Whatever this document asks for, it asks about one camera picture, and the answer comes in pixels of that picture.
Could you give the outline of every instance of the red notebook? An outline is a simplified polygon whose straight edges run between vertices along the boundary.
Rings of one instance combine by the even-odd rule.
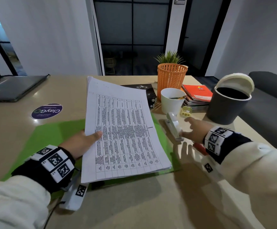
[[[192,99],[210,102],[213,93],[205,85],[182,85],[182,89]]]

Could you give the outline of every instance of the green mat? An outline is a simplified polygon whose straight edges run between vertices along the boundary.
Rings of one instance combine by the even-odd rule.
[[[135,181],[146,177],[156,176],[164,173],[173,172],[176,170],[179,170],[181,168],[181,165],[179,163],[179,160],[173,153],[172,147],[168,143],[168,139],[164,132],[161,129],[161,126],[159,125],[159,122],[154,118],[152,115],[152,119],[156,128],[156,132],[159,137],[159,141],[167,154],[169,160],[171,161],[172,168],[167,170],[162,170],[156,173],[148,173],[148,174],[142,174],[142,175],[136,175],[131,177],[125,177],[125,178],[118,178],[118,179],[111,179],[106,181],[101,181],[101,187],[109,186],[109,185],[115,185],[115,184],[121,184],[129,181]],[[84,129],[85,127],[85,120],[77,120],[77,121],[64,121],[64,122],[56,122],[56,123],[49,123],[45,125],[37,126],[30,136],[29,140],[27,141],[24,149],[19,154],[16,162],[11,167],[10,171],[5,175],[3,178],[3,181],[7,180],[9,177],[11,177],[12,171],[15,170],[19,165],[24,163],[24,160],[34,154],[36,151],[41,150],[42,148],[46,147],[47,145],[59,145],[64,140],[68,139],[70,136],[74,135],[79,130]],[[78,160],[75,164],[75,167],[81,169],[81,159]],[[52,194],[52,198],[58,198],[63,195],[62,191],[56,192]]]

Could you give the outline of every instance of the red object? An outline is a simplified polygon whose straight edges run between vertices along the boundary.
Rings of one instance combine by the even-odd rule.
[[[184,92],[192,99],[210,102],[213,93],[205,85],[182,85]]]
[[[208,153],[206,152],[206,149],[205,147],[202,145],[202,144],[199,144],[199,143],[194,143],[192,145],[196,150],[198,150],[202,155],[206,156],[208,155]]]

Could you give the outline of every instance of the person's left hand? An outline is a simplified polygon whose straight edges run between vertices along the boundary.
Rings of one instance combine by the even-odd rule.
[[[81,130],[58,146],[68,150],[76,160],[80,158],[91,147],[91,145],[101,137],[102,131],[86,136],[84,131]]]

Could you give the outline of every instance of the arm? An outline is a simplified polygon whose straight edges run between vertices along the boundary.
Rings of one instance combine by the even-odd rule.
[[[252,211],[262,225],[277,228],[277,150],[231,131],[220,134],[224,130],[216,131],[218,127],[205,121],[186,121],[193,131],[182,136],[203,143],[225,179],[249,195]]]
[[[74,165],[75,160],[101,136],[101,131],[89,136],[81,131],[59,147],[51,146],[51,149],[45,148],[46,150],[36,153],[36,156],[34,154],[30,160],[12,172],[11,178],[0,182],[0,229],[40,228],[48,215],[50,194],[68,185],[73,172],[72,164]],[[55,167],[43,164],[53,156],[57,158],[57,154],[61,155],[63,162]],[[67,164],[67,161],[70,165],[68,173],[62,179],[57,179],[57,176],[54,179],[51,173]]]

